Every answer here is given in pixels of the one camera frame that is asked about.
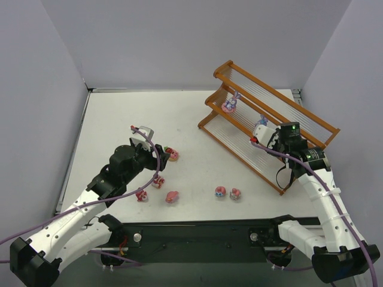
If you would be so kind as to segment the purple bunny sitting donut toy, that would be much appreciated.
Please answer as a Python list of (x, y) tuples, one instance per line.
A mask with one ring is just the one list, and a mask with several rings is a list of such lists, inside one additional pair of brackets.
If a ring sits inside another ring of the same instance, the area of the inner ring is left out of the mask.
[(234, 95), (226, 99), (225, 102), (221, 105), (223, 112), (227, 114), (232, 114), (236, 111), (237, 101), (240, 99), (241, 94), (238, 91), (234, 92)]

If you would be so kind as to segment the small purple bunny cupcake toy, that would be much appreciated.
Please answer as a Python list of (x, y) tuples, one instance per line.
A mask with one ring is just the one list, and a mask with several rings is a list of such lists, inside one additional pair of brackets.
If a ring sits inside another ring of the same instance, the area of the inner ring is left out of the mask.
[(268, 119), (264, 115), (261, 115), (260, 119), (255, 123), (256, 127), (259, 126), (259, 125), (263, 125), (263, 126), (267, 126), (268, 125)]

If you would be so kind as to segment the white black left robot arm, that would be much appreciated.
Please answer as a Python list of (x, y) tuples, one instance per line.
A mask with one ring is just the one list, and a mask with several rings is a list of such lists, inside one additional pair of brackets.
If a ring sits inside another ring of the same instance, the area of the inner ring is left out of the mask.
[(88, 229), (83, 227), (122, 196), (127, 185), (144, 169), (163, 171), (170, 155), (161, 145), (122, 145), (70, 208), (39, 232), (10, 246), (10, 270), (25, 286), (52, 286), (67, 266), (121, 234), (121, 222), (102, 215)]

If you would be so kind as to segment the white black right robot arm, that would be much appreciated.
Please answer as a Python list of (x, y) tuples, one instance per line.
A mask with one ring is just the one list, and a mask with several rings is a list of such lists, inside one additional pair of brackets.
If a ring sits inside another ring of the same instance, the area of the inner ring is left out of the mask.
[(316, 275), (324, 283), (370, 271), (372, 284), (377, 286), (373, 264), (380, 257), (379, 249), (368, 244), (352, 223), (324, 151), (308, 146), (298, 122), (279, 125), (267, 146), (283, 158), (293, 178), (306, 191), (324, 233), (319, 238), (291, 219), (279, 224), (280, 238), (311, 260)]

